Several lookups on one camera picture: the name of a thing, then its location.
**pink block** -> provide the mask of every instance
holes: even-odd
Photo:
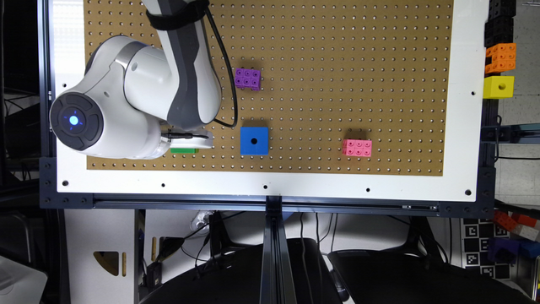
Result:
[[[347,156],[371,157],[371,140],[345,139],[342,152]]]

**white frame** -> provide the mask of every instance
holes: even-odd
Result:
[[[57,142],[57,190],[475,201],[488,5],[488,0],[454,1],[443,176],[87,170],[85,155]],[[73,86],[84,74],[83,1],[53,0],[53,18],[52,70],[59,95],[66,89],[62,84]]]

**cable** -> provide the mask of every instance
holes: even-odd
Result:
[[[162,133],[161,137],[168,138],[168,139],[191,139],[191,138],[208,139],[208,136],[206,135],[199,135],[199,134],[193,134],[193,133],[175,133],[175,132]]]
[[[204,9],[204,13],[206,14],[208,18],[208,22],[210,23],[210,26],[212,27],[213,34],[216,36],[216,41],[218,41],[219,48],[221,49],[221,53],[223,54],[223,59],[225,60],[225,66],[227,66],[227,73],[229,74],[229,81],[230,81],[230,88],[232,90],[233,94],[233,104],[235,107],[235,117],[232,124],[228,124],[226,122],[222,122],[216,118],[214,118],[214,121],[218,124],[227,127],[227,128],[234,128],[236,127],[236,124],[238,123],[238,98],[236,96],[236,87],[235,87],[235,76],[233,75],[233,68],[230,66],[229,56],[227,55],[227,50],[225,50],[225,46],[223,42],[221,41],[221,35],[219,34],[218,27],[216,26],[215,22],[213,21],[212,13],[210,13],[210,9],[206,7]]]
[[[304,274],[305,278],[307,279],[307,287],[310,292],[311,304],[315,304],[313,302],[313,292],[311,291],[310,276],[307,274],[307,266],[305,266],[304,221],[302,220],[303,217],[304,212],[300,214],[300,242],[302,243],[302,265],[304,265]]]
[[[338,216],[339,214],[336,214],[336,222],[334,223],[334,232],[332,233],[332,245],[330,246],[330,252],[334,251],[334,239],[336,238],[336,228],[338,228]]]
[[[319,214],[315,212],[315,222],[316,222],[316,235],[317,235],[317,268],[319,269],[319,302],[322,304],[322,270],[321,270],[321,260],[319,259],[321,254],[321,240],[319,238]]]
[[[497,162],[499,160],[499,133],[500,133],[500,125],[503,122],[503,117],[501,115],[497,115],[497,128],[495,129],[495,157],[494,162]]]
[[[184,254],[186,254],[188,257],[190,257],[192,259],[195,259],[195,260],[198,260],[198,261],[201,261],[201,262],[208,262],[207,260],[203,260],[203,259],[200,259],[200,258],[193,257],[191,254],[187,253],[186,250],[184,250],[184,247],[180,247],[180,249],[182,250],[182,252]]]
[[[238,212],[238,213],[235,213],[235,214],[232,214],[232,215],[229,215],[229,216],[225,216],[224,218],[222,218],[221,220],[228,220],[230,218],[233,218],[237,215],[240,215],[240,214],[243,214],[245,213],[245,211],[241,211],[241,212]],[[188,238],[192,237],[192,236],[195,236],[197,234],[197,232],[201,231],[202,229],[204,229],[206,226],[210,225],[210,223],[208,224],[205,224],[203,226],[201,226],[199,229],[195,230],[194,232],[188,234],[187,236],[184,236],[184,240],[187,240]]]
[[[453,238],[452,238],[452,218],[448,219],[448,224],[449,224],[449,228],[450,228],[450,254],[449,254],[449,257],[450,257],[450,263],[452,263],[452,243],[453,243]]]
[[[324,241],[324,239],[327,238],[328,234],[330,234],[330,228],[332,228],[332,219],[333,219],[333,217],[334,217],[334,214],[330,215],[330,220],[328,222],[328,231],[327,231],[326,235],[324,235],[322,237],[321,242]]]
[[[394,219],[394,220],[397,220],[399,222],[402,222],[403,224],[405,225],[409,225],[411,228],[415,229],[418,233],[420,233],[422,236],[425,236],[426,238],[430,239],[431,241],[435,242],[435,244],[437,245],[437,247],[442,251],[443,255],[445,256],[445,261],[446,263],[449,263],[449,260],[448,260],[448,255],[446,255],[446,251],[445,249],[439,244],[438,241],[436,241],[433,237],[431,236],[428,236],[426,233],[424,233],[423,231],[421,231],[420,229],[416,228],[415,226],[411,225],[411,223],[408,223],[406,222],[405,220],[401,220],[401,219],[398,219],[397,217],[393,216],[393,215],[388,215],[388,217]]]
[[[497,159],[500,159],[500,160],[540,160],[540,157],[506,157],[506,156],[497,156]]]

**blue object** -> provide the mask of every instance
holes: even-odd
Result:
[[[268,155],[268,128],[240,128],[241,155]]]
[[[527,258],[536,258],[540,255],[540,243],[522,240],[520,245],[520,255]]]
[[[78,118],[76,116],[69,117],[69,123],[72,125],[78,124]]]

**stacked blocks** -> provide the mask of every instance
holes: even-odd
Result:
[[[483,98],[502,99],[514,95],[514,76],[491,76],[483,79]]]
[[[507,231],[513,231],[517,223],[510,216],[502,211],[495,210],[493,222]]]
[[[342,152],[346,156],[371,157],[371,140],[345,139]]]
[[[516,44],[499,43],[486,51],[486,57],[491,57],[491,63],[485,68],[485,73],[501,73],[516,68]]]
[[[240,155],[268,155],[268,128],[240,128]]]
[[[261,71],[237,68],[235,73],[235,85],[238,89],[261,90]]]

